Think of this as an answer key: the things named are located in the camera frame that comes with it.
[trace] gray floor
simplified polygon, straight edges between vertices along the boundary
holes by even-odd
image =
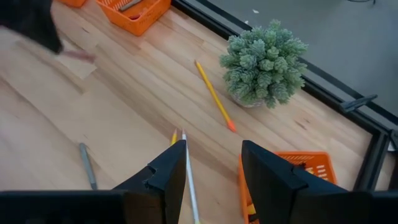
[[[188,1],[241,32],[195,0]],[[282,21],[310,45],[305,59],[362,95],[378,94],[375,102],[398,116],[398,0],[377,0],[374,6],[346,0],[209,1],[250,26]],[[316,75],[306,75],[349,100]]]

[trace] orange plastic basket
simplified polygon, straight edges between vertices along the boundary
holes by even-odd
[[[86,0],[58,0],[58,2],[62,2],[71,7],[81,7],[85,1]]]
[[[142,35],[171,5],[171,0],[142,0],[126,11],[119,12],[119,8],[130,1],[96,0],[112,23],[137,36]]]
[[[306,170],[311,170],[314,175],[333,184],[337,184],[335,171],[333,170],[330,157],[326,152],[275,152],[275,154],[294,165],[305,163]],[[244,178],[241,155],[239,155],[238,169],[243,219],[244,224],[249,224],[247,208],[250,204],[252,204],[252,199]]]

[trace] gray tool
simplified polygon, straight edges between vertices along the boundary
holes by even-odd
[[[79,144],[81,158],[83,159],[83,164],[85,165],[85,169],[88,175],[88,180],[90,181],[91,188],[93,190],[97,190],[97,182],[95,181],[95,176],[93,169],[91,168],[90,159],[88,158],[86,145],[84,143]]]
[[[124,12],[128,10],[129,8],[133,7],[134,5],[140,3],[142,0],[132,0],[131,2],[125,4],[124,6],[119,8],[119,12]]]

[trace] green succulent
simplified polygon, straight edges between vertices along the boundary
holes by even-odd
[[[229,94],[241,103],[264,100],[267,107],[286,104],[295,91],[304,86],[306,65],[297,59],[308,45],[283,29],[277,20],[268,28],[255,27],[228,39],[228,54],[220,56],[220,65]]]

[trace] pencil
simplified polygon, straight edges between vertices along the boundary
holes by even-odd
[[[184,129],[182,129],[182,139],[187,141],[187,135],[185,134]],[[195,186],[193,184],[191,161],[189,159],[188,144],[187,144],[187,175],[188,175],[188,183],[189,183],[189,192],[191,195],[193,220],[195,221],[195,224],[200,224],[197,197],[195,195]]]
[[[97,182],[95,181],[94,172],[93,169],[91,168],[90,159],[88,158],[86,145],[84,143],[80,143],[79,148],[80,148],[81,158],[83,159],[83,164],[87,172],[88,181],[90,181],[91,188],[93,190],[97,190],[98,189]]]
[[[174,145],[175,142],[177,142],[177,128],[174,130],[170,146]]]
[[[206,83],[207,88],[210,90],[211,95],[213,96],[214,100],[217,103],[218,108],[220,109],[221,113],[223,114],[226,124],[228,125],[229,129],[233,132],[236,132],[235,124],[232,122],[231,118],[229,118],[228,113],[225,111],[224,106],[221,104],[221,101],[218,99],[216,92],[214,91],[213,85],[210,83],[209,79],[206,76],[205,71],[199,64],[199,62],[195,61],[195,65],[197,66],[200,75],[202,76],[203,80]]]

